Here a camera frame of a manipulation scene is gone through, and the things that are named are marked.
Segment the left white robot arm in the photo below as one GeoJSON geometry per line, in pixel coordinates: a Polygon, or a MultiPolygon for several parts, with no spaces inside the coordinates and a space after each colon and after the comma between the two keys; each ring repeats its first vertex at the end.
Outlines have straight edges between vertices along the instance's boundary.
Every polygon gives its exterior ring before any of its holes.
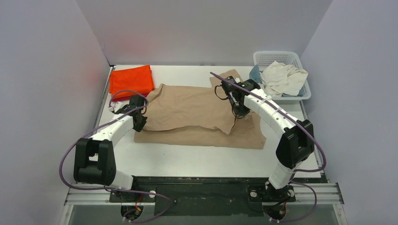
{"type": "Polygon", "coordinates": [[[76,143],[74,179],[76,182],[98,184],[121,189],[122,196],[129,202],[139,198],[137,178],[116,168],[114,147],[131,130],[140,132],[147,117],[142,114],[148,101],[144,96],[131,96],[128,104],[111,107],[113,118],[103,129],[76,143]]]}

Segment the beige t shirt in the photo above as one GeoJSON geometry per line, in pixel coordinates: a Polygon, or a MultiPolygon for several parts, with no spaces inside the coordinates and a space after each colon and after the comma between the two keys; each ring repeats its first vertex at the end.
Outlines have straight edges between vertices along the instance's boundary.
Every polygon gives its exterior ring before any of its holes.
{"type": "Polygon", "coordinates": [[[147,99],[147,122],[135,133],[136,143],[263,149],[266,138],[260,118],[250,113],[237,119],[220,81],[201,72],[182,72],[186,86],[161,83],[147,99]]]}

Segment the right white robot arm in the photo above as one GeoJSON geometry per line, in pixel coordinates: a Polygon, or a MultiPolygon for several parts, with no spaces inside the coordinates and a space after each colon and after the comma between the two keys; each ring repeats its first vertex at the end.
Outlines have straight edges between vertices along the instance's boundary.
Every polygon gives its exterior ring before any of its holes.
{"type": "Polygon", "coordinates": [[[280,139],[276,148],[278,162],[265,188],[269,200],[279,200],[295,170],[314,152],[314,142],[311,140],[314,134],[312,123],[289,115],[252,79],[236,82],[229,76],[222,79],[221,87],[236,116],[257,114],[280,139]]]}

